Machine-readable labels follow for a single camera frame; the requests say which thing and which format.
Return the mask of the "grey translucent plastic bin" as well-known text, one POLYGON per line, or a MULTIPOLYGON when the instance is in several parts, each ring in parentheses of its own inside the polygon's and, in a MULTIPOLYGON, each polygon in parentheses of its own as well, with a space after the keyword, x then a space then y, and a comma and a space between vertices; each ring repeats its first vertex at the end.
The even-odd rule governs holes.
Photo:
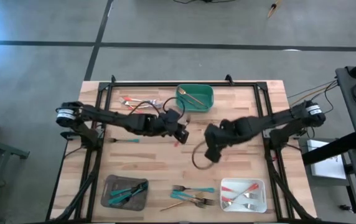
POLYGON ((135 185, 140 184, 141 182, 148 181, 147 179, 137 179, 131 177, 123 177, 117 175, 109 175, 103 187, 102 195, 101 195, 101 205, 106 208, 116 208, 122 210, 131 210, 139 212, 145 208, 147 197, 148 197, 148 189, 143 192, 137 194, 132 197, 129 202, 124 205, 110 205, 108 203, 111 198, 110 192, 113 190, 122 190, 134 187, 135 185))

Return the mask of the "white plastic bin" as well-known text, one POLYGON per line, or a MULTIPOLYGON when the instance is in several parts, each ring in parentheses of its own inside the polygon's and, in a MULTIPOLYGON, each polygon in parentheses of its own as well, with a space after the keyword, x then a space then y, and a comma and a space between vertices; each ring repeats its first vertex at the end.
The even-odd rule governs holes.
POLYGON ((266 190, 265 183, 261 179, 239 179, 239 178, 224 178, 220 183, 220 206, 224 212, 246 212, 246 213, 265 213, 267 211, 267 201, 266 201, 266 190), (235 202, 238 203, 250 203, 256 205, 257 210, 249 210, 242 205, 233 204, 226 209, 222 208, 221 197, 233 198, 236 194, 231 192, 226 192, 222 190, 222 187, 227 187, 239 192, 243 192, 252 184, 258 184, 259 188, 251 191, 257 194, 257 199, 249 199, 243 196, 238 197, 235 202))

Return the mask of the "white paper sheet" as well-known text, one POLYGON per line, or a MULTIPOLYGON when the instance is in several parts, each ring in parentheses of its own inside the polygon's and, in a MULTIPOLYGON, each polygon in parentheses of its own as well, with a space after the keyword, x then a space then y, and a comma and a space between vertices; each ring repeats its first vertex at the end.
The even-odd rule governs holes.
MULTIPOLYGON (((313 151, 319 147, 327 145, 328 142, 307 140, 307 149, 313 151)), ((316 177, 327 177, 333 179, 346 179, 344 163, 341 155, 330 157, 323 161, 311 164, 311 173, 316 177)))

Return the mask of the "green plastic bin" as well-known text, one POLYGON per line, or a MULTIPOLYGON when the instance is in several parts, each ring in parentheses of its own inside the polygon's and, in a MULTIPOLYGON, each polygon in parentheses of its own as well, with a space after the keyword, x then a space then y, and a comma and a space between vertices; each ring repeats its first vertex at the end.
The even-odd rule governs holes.
MULTIPOLYGON (((181 95, 188 100, 195 101, 192 98, 181 95)), ((210 85, 203 85, 203 84, 181 84, 176 88, 176 105, 180 109, 184 109, 186 112, 193 112, 193 113, 207 113, 211 107, 213 106, 213 88, 210 85), (183 102, 182 100, 178 99, 178 96, 181 95, 178 92, 178 88, 184 89, 188 94, 192 95, 199 101, 201 101, 205 106, 208 106, 205 110, 198 110, 191 106, 188 103, 183 102)))

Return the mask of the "black metal beam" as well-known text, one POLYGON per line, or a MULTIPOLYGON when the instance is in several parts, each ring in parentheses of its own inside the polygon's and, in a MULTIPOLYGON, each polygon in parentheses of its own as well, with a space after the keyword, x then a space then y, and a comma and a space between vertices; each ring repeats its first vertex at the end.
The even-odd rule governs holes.
POLYGON ((356 149, 356 133, 348 134, 322 147, 315 148, 302 155, 305 166, 338 156, 351 149, 356 149))

